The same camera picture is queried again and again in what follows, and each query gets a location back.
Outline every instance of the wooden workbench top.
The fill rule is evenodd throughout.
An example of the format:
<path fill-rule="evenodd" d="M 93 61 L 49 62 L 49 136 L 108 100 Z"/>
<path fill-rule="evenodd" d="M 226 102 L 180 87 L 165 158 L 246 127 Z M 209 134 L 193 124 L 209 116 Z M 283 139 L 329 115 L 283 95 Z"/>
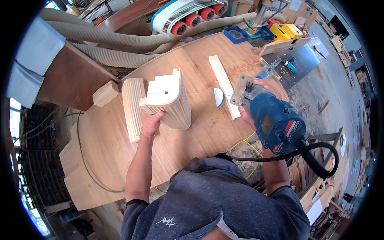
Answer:
<path fill-rule="evenodd" d="M 143 78 L 148 85 L 155 76 L 182 70 L 192 124 L 188 130 L 168 130 L 160 126 L 152 154 L 152 184 L 157 186 L 188 165 L 194 157 L 214 156 L 234 145 L 252 130 L 241 118 L 231 119 L 226 105 L 217 108 L 213 88 L 218 81 L 208 57 L 218 55 L 234 87 L 239 74 L 256 75 L 262 67 L 260 57 L 248 42 L 234 45 L 223 33 L 193 41 L 153 59 L 130 73 L 127 78 Z M 271 85 L 288 96 L 278 80 Z M 72 140 L 60 153 L 65 183 L 77 210 L 97 207 L 124 198 L 123 193 L 110 193 L 89 177 L 79 150 L 75 124 Z M 90 174 L 110 190 L 124 190 L 125 176 L 137 148 L 130 144 L 121 94 L 100 108 L 93 105 L 79 121 L 79 135 Z"/>

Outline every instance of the gray t-shirt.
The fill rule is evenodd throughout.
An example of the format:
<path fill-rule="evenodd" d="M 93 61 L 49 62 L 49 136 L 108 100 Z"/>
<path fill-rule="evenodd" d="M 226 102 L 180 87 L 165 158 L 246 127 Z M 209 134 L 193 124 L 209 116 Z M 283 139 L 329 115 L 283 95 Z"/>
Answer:
<path fill-rule="evenodd" d="M 267 197 L 234 163 L 211 157 L 172 176 L 167 193 L 151 204 L 129 201 L 120 239 L 201 239 L 221 218 L 245 239 L 304 240 L 311 229 L 291 187 Z"/>

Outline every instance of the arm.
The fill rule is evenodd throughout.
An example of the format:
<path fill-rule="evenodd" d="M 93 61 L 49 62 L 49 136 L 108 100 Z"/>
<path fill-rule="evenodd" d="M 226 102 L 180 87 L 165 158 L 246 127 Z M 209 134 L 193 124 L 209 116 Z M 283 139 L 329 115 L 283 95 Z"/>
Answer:
<path fill-rule="evenodd" d="M 268 85 L 265 80 L 253 79 L 253 82 L 263 86 L 264 88 L 271 91 L 278 99 L 281 99 L 281 94 L 271 85 Z M 256 132 L 255 122 L 246 112 L 243 107 L 239 107 L 239 111 L 242 119 L 247 122 L 251 128 Z M 263 157 L 274 157 L 275 154 L 269 150 L 263 148 Z M 264 162 L 263 163 L 263 175 L 266 186 L 266 193 L 270 196 L 276 189 L 282 186 L 290 186 L 290 178 L 288 167 L 285 160 L 276 162 Z"/>
<path fill-rule="evenodd" d="M 149 203 L 149 189 L 152 181 L 152 145 L 154 134 L 160 126 L 165 112 L 154 115 L 141 111 L 142 132 L 137 151 L 129 165 L 125 179 L 125 199 L 141 199 Z"/>

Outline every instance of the hand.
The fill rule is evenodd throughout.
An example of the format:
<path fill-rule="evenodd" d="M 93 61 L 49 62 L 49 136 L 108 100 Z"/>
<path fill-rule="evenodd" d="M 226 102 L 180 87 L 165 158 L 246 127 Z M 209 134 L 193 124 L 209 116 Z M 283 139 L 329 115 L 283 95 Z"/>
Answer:
<path fill-rule="evenodd" d="M 149 114 L 141 110 L 141 135 L 144 137 L 153 137 L 159 129 L 160 119 L 166 115 L 163 111 L 158 111 L 156 114 Z"/>
<path fill-rule="evenodd" d="M 281 94 L 274 86 L 269 84 L 268 78 L 266 79 L 253 78 L 252 82 L 269 90 L 277 99 L 281 100 Z M 241 118 L 246 123 L 248 123 L 251 126 L 251 128 L 256 132 L 255 122 L 249 116 L 249 113 L 247 113 L 247 111 L 243 107 L 239 107 L 239 112 L 240 112 Z"/>

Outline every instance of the concrete floor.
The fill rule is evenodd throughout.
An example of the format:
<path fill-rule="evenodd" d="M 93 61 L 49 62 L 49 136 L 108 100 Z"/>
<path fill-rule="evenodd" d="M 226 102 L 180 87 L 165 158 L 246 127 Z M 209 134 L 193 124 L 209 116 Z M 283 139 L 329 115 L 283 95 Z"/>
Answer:
<path fill-rule="evenodd" d="M 352 73 L 356 86 L 353 89 L 349 85 L 344 67 L 327 34 L 316 22 L 311 26 L 311 30 L 323 42 L 329 52 L 329 56 L 317 68 L 287 91 L 287 93 L 290 98 L 290 104 L 307 123 L 307 135 L 311 131 L 315 135 L 338 132 L 340 127 L 344 127 L 347 144 L 350 144 L 349 172 L 346 173 L 349 178 L 346 187 L 344 187 L 345 191 L 351 194 L 356 187 L 358 178 L 354 171 L 360 169 L 360 142 L 362 136 L 360 135 L 361 129 L 359 130 L 359 128 L 362 126 L 362 115 L 365 110 L 364 101 L 356 75 L 354 72 Z M 319 116 L 319 110 L 328 100 L 331 101 L 329 106 Z M 62 116 L 65 110 L 65 108 L 61 109 L 58 115 Z M 69 134 L 70 128 L 77 121 L 77 117 L 77 115 L 72 115 L 64 118 L 58 124 L 58 139 L 61 149 L 71 139 Z M 262 157 L 262 146 L 258 137 L 254 135 L 247 141 L 259 151 L 260 157 Z M 232 149 L 232 154 L 239 157 L 258 157 L 256 151 L 244 142 Z M 243 171 L 245 177 L 251 174 L 257 164 L 255 162 L 235 162 Z M 248 178 L 248 181 L 250 184 L 255 184 L 261 177 L 261 165 L 259 164 L 256 171 Z M 150 200 L 153 201 L 163 195 L 168 186 L 169 183 L 166 182 L 152 188 Z M 121 209 L 124 208 L 124 202 L 122 200 L 107 204 L 92 209 L 93 213 L 88 212 L 89 218 L 97 218 L 96 221 L 93 221 L 92 225 L 94 225 L 96 232 L 103 239 L 118 239 L 122 222 Z"/>

